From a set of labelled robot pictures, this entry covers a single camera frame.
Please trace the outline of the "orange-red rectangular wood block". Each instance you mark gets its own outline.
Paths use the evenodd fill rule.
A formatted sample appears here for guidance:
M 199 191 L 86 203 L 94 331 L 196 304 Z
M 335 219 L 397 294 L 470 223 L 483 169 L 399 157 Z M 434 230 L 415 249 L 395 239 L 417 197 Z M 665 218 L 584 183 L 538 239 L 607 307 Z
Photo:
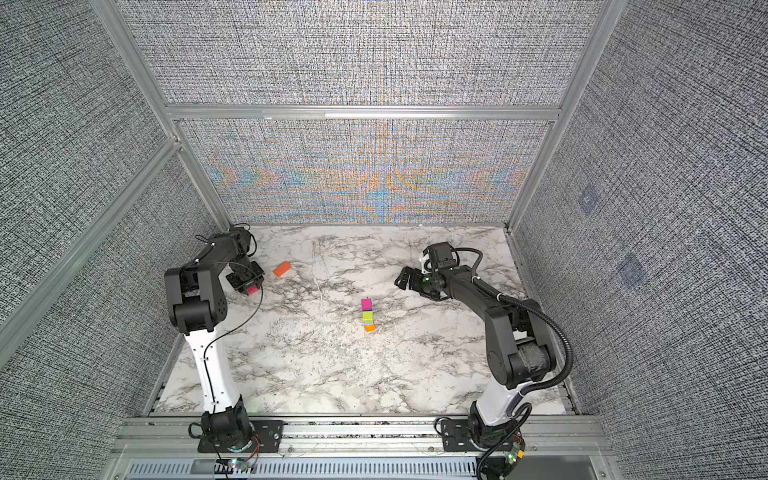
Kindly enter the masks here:
M 274 268 L 273 273 L 278 278 L 282 278 L 284 275 L 286 275 L 290 270 L 292 269 L 292 265 L 288 261 L 284 261 L 281 264 L 279 264 L 277 267 Z

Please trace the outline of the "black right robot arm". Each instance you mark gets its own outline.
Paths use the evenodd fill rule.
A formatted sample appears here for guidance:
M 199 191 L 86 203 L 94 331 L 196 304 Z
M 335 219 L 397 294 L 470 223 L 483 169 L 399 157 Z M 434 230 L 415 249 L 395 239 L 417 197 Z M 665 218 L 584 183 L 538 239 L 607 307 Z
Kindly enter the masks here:
M 472 442 L 489 448 L 509 432 L 523 399 L 555 369 L 557 359 L 548 341 L 548 324 L 533 301 L 504 297 L 468 266 L 434 272 L 405 267 L 394 281 L 429 300 L 455 300 L 484 324 L 485 351 L 492 380 L 470 407 L 467 418 Z

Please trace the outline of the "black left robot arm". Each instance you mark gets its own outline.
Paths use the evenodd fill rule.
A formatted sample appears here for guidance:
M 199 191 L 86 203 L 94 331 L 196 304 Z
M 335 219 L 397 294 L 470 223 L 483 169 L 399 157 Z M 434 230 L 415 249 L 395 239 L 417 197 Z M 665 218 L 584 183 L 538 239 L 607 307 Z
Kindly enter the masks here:
M 223 339 L 229 312 L 221 283 L 226 275 L 235 292 L 263 293 L 264 271 L 252 259 L 257 242 L 248 224 L 234 224 L 206 243 L 191 261 L 164 274 L 169 320 L 190 347 L 200 377 L 203 414 L 200 439 L 214 452 L 240 452 L 253 447 L 255 438 L 245 402 L 230 370 Z

